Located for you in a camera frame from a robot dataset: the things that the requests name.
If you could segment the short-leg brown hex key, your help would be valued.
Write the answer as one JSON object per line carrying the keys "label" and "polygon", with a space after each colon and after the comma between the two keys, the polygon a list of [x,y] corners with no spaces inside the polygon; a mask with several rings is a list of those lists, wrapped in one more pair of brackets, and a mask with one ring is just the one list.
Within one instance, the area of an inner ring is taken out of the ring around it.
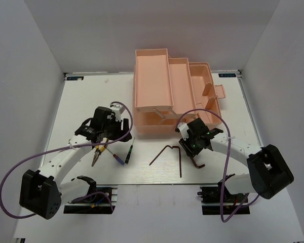
{"label": "short-leg brown hex key", "polygon": [[196,154],[193,154],[193,153],[186,153],[187,157],[191,160],[192,164],[194,165],[195,168],[197,169],[201,169],[203,167],[205,167],[205,164],[197,164],[196,163],[196,160],[195,160],[195,157],[197,156]]}

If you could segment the pink plastic toolbox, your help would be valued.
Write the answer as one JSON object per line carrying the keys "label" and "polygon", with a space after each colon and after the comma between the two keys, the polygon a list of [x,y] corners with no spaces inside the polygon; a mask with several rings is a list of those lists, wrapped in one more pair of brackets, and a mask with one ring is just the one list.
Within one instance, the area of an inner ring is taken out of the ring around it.
{"label": "pink plastic toolbox", "polygon": [[133,120],[137,133],[170,134],[179,119],[200,118],[210,128],[221,124],[224,87],[213,81],[207,62],[171,58],[167,49],[136,50]]}

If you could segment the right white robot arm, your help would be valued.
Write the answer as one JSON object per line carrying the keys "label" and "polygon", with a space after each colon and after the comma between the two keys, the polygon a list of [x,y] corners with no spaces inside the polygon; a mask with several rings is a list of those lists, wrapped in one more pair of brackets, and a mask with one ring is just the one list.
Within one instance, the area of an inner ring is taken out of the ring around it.
{"label": "right white robot arm", "polygon": [[279,149],[269,144],[265,147],[244,143],[229,137],[223,130],[209,129],[201,119],[179,123],[175,129],[181,135],[180,145],[190,158],[209,149],[225,154],[248,169],[247,174],[226,175],[217,185],[219,197],[232,201],[237,194],[257,193],[270,199],[294,181],[294,176]]}

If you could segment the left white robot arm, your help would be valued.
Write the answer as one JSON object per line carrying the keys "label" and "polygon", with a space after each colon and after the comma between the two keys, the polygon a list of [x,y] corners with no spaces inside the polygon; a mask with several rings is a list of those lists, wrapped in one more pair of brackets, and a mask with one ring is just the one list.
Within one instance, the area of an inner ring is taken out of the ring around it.
{"label": "left white robot arm", "polygon": [[74,199],[93,201],[97,196],[96,182],[88,176],[64,178],[70,170],[96,146],[127,142],[132,136],[133,118],[122,118],[128,107],[112,102],[110,107],[97,107],[93,117],[86,119],[75,131],[68,146],[59,148],[56,156],[36,171],[27,170],[22,176],[19,204],[21,207],[51,219],[59,208]]}

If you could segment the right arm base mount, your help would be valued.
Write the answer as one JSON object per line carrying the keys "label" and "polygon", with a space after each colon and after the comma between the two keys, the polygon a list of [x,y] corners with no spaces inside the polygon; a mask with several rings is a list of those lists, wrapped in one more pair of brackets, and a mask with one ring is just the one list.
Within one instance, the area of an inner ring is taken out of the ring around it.
{"label": "right arm base mount", "polygon": [[[220,215],[220,188],[218,186],[202,186],[197,192],[201,199],[202,214],[204,216]],[[230,215],[245,198],[245,194],[224,194],[223,214]]]}

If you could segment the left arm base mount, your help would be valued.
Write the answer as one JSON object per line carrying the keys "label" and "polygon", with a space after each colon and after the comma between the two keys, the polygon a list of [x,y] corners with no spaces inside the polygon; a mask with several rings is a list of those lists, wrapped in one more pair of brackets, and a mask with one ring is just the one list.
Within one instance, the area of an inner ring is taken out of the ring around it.
{"label": "left arm base mount", "polygon": [[103,194],[96,194],[89,198],[76,203],[68,203],[64,205],[64,214],[80,214],[80,215],[111,215],[117,204],[118,187],[116,185],[108,185],[96,187],[96,191]]}

